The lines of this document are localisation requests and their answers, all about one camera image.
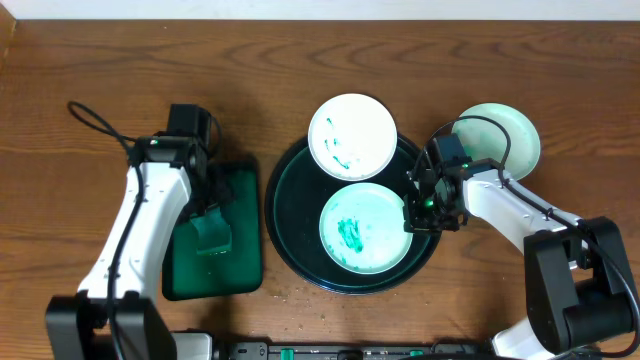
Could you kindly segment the green scouring sponge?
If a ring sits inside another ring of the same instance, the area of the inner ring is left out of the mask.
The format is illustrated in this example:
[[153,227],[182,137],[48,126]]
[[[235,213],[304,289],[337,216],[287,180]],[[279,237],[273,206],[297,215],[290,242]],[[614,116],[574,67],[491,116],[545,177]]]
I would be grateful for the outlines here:
[[190,219],[197,233],[198,255],[210,256],[230,252],[232,231],[219,207],[209,208]]

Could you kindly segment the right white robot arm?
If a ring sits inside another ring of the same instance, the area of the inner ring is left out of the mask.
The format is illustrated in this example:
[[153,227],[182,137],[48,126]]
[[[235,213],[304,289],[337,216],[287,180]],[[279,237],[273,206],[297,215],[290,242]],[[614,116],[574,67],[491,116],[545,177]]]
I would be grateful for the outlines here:
[[477,217],[523,254],[527,316],[493,338],[497,355],[593,355],[596,342],[639,333],[638,294],[612,220],[557,209],[503,162],[473,160],[455,134],[430,139],[407,176],[406,231],[439,235]]

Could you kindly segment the mint plate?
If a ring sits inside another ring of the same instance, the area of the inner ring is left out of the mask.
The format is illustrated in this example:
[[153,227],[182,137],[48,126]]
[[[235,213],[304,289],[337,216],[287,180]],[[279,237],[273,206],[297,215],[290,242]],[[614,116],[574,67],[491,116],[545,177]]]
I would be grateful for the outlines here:
[[404,230],[403,200],[375,183],[338,190],[324,205],[319,236],[328,256],[359,275],[390,270],[407,255],[413,235]]
[[533,123],[517,109],[500,103],[482,103],[465,110],[461,117],[470,119],[457,121],[452,128],[473,160],[491,158],[499,162],[506,149],[503,132],[492,123],[476,119],[482,116],[494,120],[505,128],[511,140],[506,170],[516,180],[529,175],[536,167],[541,142]]

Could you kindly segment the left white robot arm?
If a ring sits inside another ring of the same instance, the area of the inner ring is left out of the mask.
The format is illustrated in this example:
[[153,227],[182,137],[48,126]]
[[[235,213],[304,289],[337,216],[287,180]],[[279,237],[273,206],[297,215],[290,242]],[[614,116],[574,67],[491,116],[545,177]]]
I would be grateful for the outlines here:
[[214,338],[172,332],[156,307],[174,227],[218,195],[210,163],[217,120],[195,104],[174,104],[165,130],[127,137],[78,101],[69,113],[117,140],[127,156],[126,190],[106,243],[73,296],[51,298],[46,329],[57,359],[214,359]]

